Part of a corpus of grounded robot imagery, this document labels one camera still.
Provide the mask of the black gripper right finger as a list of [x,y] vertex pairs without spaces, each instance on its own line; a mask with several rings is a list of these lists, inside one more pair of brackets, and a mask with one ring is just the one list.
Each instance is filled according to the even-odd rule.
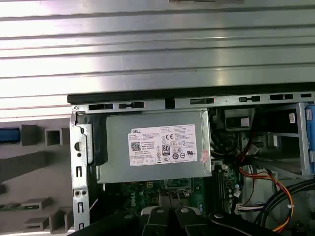
[[176,221],[185,236],[257,236],[258,226],[225,212],[208,216],[181,206],[175,209]]

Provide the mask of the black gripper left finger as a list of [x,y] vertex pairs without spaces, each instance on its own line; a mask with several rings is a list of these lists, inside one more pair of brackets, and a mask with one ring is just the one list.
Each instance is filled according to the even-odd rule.
[[124,210],[84,226],[73,234],[75,236],[166,236],[169,233],[170,214],[169,208],[161,206],[147,207],[143,209],[141,215]]

